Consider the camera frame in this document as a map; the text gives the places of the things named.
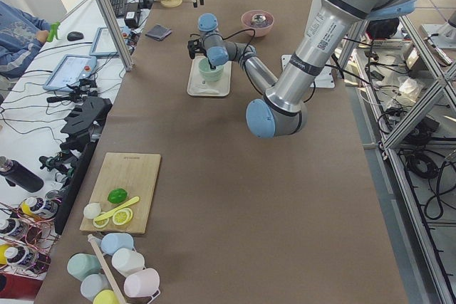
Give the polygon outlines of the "green bowl robot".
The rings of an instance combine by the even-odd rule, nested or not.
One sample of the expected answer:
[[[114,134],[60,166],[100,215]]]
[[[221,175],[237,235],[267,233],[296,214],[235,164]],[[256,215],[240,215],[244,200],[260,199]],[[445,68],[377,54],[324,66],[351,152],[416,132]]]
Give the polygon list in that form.
[[[216,70],[210,70],[209,67],[209,60],[207,58],[203,58],[198,63],[199,73],[201,76],[203,75],[222,75],[224,71],[223,65],[216,66]]]
[[[221,75],[203,75],[202,83],[203,84],[212,84],[217,83],[222,79]]]

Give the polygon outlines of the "white mug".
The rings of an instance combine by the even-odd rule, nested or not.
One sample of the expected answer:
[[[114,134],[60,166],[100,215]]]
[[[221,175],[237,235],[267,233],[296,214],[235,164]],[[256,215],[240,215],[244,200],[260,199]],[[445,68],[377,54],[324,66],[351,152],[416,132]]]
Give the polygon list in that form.
[[[145,259],[141,253],[126,248],[118,249],[111,258],[115,270],[128,277],[145,268]]]

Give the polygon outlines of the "wooden mug rack rod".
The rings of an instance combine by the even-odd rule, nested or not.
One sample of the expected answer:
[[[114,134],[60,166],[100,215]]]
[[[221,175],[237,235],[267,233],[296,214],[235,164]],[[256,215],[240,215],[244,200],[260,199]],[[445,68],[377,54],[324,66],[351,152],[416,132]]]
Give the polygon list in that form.
[[[115,297],[117,298],[118,302],[120,304],[127,304],[122,291],[120,290],[110,268],[109,265],[107,264],[106,260],[104,259],[104,255],[100,249],[100,246],[98,245],[98,239],[92,235],[88,234],[88,243],[92,246],[92,249],[101,265],[101,268],[103,269],[104,274],[106,275],[108,282],[115,294]]]

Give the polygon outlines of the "yellow plastic knife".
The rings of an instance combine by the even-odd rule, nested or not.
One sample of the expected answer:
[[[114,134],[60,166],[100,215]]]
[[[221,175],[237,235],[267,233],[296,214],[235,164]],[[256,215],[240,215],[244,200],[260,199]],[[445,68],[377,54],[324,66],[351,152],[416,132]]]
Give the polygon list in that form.
[[[102,220],[108,219],[108,218],[112,217],[115,214],[115,212],[117,212],[121,209],[124,209],[126,207],[129,207],[139,201],[140,201],[140,197],[134,196],[133,198],[131,198],[131,199],[127,200],[126,202],[124,202],[123,204],[111,209],[110,211],[107,211],[104,214],[98,215],[97,217],[94,218],[94,221],[102,221]]]

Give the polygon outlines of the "lemon slices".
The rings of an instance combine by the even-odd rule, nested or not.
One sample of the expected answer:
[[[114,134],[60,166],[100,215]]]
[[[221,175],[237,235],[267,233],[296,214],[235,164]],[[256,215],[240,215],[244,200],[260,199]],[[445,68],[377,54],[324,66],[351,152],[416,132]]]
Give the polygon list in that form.
[[[129,223],[133,219],[133,210],[130,208],[124,208],[117,210],[110,218],[103,220],[93,220],[94,227],[98,229],[105,228],[110,222],[115,226],[123,226]]]

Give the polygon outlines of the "teach pendant lower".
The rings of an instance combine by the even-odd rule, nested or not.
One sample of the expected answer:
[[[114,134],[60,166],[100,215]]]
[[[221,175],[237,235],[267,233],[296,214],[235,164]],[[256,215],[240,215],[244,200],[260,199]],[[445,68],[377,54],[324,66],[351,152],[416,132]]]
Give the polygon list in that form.
[[[95,56],[65,55],[43,84],[47,91],[69,93],[79,80],[89,78],[97,64]]]

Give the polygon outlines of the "green mug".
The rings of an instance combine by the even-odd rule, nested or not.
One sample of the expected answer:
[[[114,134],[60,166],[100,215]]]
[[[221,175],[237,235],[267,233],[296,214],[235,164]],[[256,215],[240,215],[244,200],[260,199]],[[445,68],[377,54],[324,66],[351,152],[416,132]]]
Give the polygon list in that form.
[[[79,281],[83,281],[89,275],[99,273],[100,270],[101,265],[98,258],[92,254],[74,254],[67,263],[68,273]]]

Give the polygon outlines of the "teach pendant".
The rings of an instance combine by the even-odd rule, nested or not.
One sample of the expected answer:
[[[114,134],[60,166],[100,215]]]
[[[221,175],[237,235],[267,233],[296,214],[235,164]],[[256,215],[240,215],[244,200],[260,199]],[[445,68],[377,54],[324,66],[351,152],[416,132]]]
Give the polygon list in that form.
[[[95,56],[65,55],[43,84],[47,91],[69,93],[79,80],[89,78],[97,64]]]
[[[89,55],[96,58],[108,58],[115,57],[117,54],[117,48],[108,28],[99,27],[95,32],[95,38],[90,47]]]

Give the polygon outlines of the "cream rabbit tray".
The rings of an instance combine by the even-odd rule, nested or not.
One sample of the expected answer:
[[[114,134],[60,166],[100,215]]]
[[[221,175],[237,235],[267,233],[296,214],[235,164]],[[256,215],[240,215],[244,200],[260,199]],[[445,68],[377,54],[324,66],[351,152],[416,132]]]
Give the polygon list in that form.
[[[229,94],[231,88],[232,63],[223,65],[221,78],[216,81],[207,81],[200,73],[199,64],[204,56],[197,56],[190,70],[187,84],[187,94],[194,97],[218,97],[223,98]]]

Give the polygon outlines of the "green lime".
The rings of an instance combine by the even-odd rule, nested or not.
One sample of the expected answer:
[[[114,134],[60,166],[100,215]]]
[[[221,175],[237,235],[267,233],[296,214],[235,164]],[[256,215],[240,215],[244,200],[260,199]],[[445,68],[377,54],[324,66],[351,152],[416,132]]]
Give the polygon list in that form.
[[[128,192],[123,188],[116,188],[110,191],[107,200],[111,204],[120,204],[124,202],[128,197]]]

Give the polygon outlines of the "black water bottle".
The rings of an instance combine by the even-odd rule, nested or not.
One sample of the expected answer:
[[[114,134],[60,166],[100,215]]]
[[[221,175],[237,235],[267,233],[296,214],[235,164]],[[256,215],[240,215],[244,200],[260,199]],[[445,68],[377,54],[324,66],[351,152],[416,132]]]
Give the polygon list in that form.
[[[16,160],[5,156],[1,156],[1,176],[11,187],[19,186],[30,193],[38,192],[44,186],[42,178]]]

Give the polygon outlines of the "black computer mouse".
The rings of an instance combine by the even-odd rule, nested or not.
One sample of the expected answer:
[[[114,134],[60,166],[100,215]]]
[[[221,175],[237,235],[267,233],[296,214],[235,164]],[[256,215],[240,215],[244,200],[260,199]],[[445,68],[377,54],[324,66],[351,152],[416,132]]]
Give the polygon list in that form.
[[[71,31],[67,35],[68,41],[79,41],[84,39],[84,34],[79,31]]]

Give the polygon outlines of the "blue mug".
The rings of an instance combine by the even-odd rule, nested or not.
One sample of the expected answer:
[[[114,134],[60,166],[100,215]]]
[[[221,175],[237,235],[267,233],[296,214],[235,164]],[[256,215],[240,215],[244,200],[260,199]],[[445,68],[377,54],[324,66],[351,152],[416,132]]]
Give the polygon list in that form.
[[[109,233],[102,238],[100,248],[103,253],[112,256],[121,248],[133,250],[134,239],[128,233]]]

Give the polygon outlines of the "pink mug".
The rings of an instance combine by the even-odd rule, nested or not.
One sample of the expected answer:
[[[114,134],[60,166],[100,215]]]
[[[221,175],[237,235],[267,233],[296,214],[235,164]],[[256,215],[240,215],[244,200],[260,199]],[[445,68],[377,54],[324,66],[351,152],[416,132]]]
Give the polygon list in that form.
[[[156,298],[160,294],[159,273],[154,268],[145,268],[129,275],[123,287],[126,296],[130,298]]]

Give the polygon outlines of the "grey folded cloth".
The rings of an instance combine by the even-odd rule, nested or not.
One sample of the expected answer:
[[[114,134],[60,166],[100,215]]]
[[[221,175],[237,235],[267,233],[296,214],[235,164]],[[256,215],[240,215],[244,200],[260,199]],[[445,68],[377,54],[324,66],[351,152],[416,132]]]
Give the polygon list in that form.
[[[172,33],[172,29],[161,24],[154,25],[149,31],[146,32],[148,38],[152,38],[156,41],[163,41]]]

